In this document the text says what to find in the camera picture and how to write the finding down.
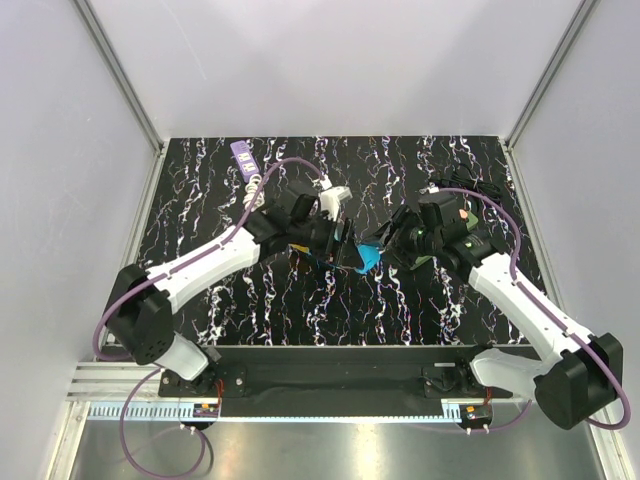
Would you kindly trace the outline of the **light blue square adapter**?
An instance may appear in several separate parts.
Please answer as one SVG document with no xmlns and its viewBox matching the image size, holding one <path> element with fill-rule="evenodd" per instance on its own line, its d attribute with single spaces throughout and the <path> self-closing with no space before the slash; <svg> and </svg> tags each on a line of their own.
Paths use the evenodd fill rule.
<svg viewBox="0 0 640 480">
<path fill-rule="evenodd" d="M 357 247 L 362 265 L 355 269 L 361 275 L 365 275 L 371 269 L 376 267 L 382 258 L 383 250 L 379 246 L 360 244 Z"/>
</svg>

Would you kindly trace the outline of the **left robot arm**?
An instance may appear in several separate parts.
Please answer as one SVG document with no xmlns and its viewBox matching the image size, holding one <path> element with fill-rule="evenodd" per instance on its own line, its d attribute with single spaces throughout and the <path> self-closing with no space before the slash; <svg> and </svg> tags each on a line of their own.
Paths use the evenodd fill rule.
<svg viewBox="0 0 640 480">
<path fill-rule="evenodd" d="M 103 325 L 138 365 L 170 370 L 196 396 L 215 386 L 213 359 L 174 328 L 174 316 L 191 299 L 224 278 L 294 246 L 321 262 L 359 268 L 353 224 L 339 218 L 352 193 L 321 184 L 321 191 L 291 183 L 279 197 L 249 208 L 223 234 L 173 261 L 116 276 Z"/>
</svg>

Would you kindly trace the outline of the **yellow cube socket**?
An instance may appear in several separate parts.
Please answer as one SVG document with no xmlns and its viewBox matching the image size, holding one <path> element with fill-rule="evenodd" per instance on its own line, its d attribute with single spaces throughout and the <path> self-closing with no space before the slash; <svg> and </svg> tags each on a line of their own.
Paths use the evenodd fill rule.
<svg viewBox="0 0 640 480">
<path fill-rule="evenodd" d="M 297 245 L 297 244 L 290 244 L 290 246 L 291 246 L 291 248 L 293 248 L 295 250 L 298 250 L 300 252 L 303 252 L 303 253 L 309 253 L 309 251 L 310 251 L 309 248 L 305 247 L 305 246 L 301 246 L 301 245 Z"/>
</svg>

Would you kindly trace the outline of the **purple power strip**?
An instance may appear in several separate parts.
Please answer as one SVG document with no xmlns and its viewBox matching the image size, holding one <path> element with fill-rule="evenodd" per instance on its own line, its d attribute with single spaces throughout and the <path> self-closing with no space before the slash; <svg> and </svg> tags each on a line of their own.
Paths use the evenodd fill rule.
<svg viewBox="0 0 640 480">
<path fill-rule="evenodd" d="M 243 180 L 249 183 L 254 175 L 260 174 L 260 168 L 253 157 L 251 148 L 244 140 L 232 142 L 230 148 Z"/>
</svg>

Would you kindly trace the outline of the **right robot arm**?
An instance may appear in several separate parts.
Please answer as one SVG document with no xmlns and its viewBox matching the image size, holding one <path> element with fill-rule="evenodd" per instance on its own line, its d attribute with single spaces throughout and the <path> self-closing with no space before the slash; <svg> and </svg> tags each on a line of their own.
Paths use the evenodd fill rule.
<svg viewBox="0 0 640 480">
<path fill-rule="evenodd" d="M 537 289 L 518 269 L 521 243 L 505 253 L 490 235 L 473 232 L 463 215 L 460 188 L 432 188 L 418 210 L 401 206 L 362 245 L 378 250 L 396 267 L 412 269 L 423 257 L 494 304 L 534 348 L 536 359 L 480 347 L 454 371 L 454 384 L 466 396 L 487 387 L 537 403 L 556 426 L 570 430 L 581 422 L 620 430 L 631 420 L 622 387 L 623 347 L 610 333 L 594 335 Z"/>
</svg>

